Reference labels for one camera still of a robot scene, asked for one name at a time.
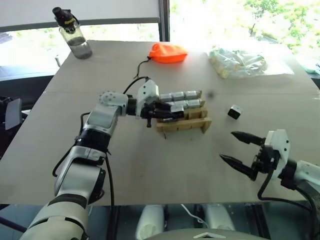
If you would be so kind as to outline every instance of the wooden block holder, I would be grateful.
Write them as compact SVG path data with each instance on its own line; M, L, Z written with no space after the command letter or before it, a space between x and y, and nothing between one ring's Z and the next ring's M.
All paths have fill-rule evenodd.
M202 102L199 108L188 108L184 110L184 118L174 122L163 122L162 119L157 119L156 129L160 133L168 133L187 129L201 128L205 133L212 122L210 117L207 117L208 110L204 107L205 101Z

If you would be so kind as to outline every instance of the floor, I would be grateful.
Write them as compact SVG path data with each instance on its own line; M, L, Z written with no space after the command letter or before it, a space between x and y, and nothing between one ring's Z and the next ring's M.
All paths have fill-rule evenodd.
M186 205L193 212L194 205ZM224 205L237 231L258 236L255 220L248 214L248 204ZM4 217L27 227L42 206L10 205L0 211ZM120 208L117 240L134 239L136 226L144 206L122 206ZM272 240L308 239L308 215L302 209L285 203L265 203L263 212ZM106 239L109 208L94 206L89 216L88 234L91 240ZM168 206L167 230L193 228L194 219L178 204ZM22 233L0 224L0 239L18 240Z

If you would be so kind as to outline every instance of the table surface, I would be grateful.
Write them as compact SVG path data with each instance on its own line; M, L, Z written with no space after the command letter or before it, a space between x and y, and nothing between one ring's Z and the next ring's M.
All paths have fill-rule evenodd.
M80 114L97 103L104 90L122 92L148 55L151 42L90 41L93 55L86 60L70 55L33 107L0 161L0 203L45 204L54 197L51 172L79 132ZM190 52L183 63L141 65L140 76L151 77L161 93L202 90L212 124L199 129L167 133L155 124L132 116L120 117L110 141L109 158L117 205L257 202L265 179L255 182L220 159L227 154L250 165L258 147L237 141L230 132L244 131L265 137L269 130L286 129L290 157L320 164L320 97L288 49L270 46L294 75L222 80L205 53ZM129 91L136 95L140 84ZM227 112L243 108L238 120ZM96 205L109 205L106 194ZM269 184L265 196L300 200L302 197Z

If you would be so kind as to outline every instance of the wooden table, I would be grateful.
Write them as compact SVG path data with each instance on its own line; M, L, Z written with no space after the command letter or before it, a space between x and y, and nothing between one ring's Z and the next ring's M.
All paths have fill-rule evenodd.
M80 114L97 103L104 90L122 92L148 55L151 42L91 41L91 58L70 55L33 107L0 161L0 203L45 204L54 197L51 172L79 132ZM320 164L320 96L288 49L273 45L294 75L222 80L205 53L190 52L181 64L144 63L140 76L149 76L161 93L202 90L212 124L167 133L164 139L146 120L120 117L110 141L110 164L117 205L257 202L266 175L253 182L220 159L227 154L250 165L258 147L237 141L231 131L265 137L269 130L286 129L290 157ZM141 83L129 93L134 96ZM214 92L213 98L207 98ZM227 115L236 104L238 120ZM106 194L97 205L109 205ZM273 181L265 195L300 200L302 197Z

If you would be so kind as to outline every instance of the small black cube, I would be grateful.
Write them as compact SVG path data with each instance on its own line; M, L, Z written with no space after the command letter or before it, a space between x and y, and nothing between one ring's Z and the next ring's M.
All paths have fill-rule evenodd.
M234 119L238 119L241 113L242 113L242 108L237 105L232 105L232 107L228 111L228 115Z

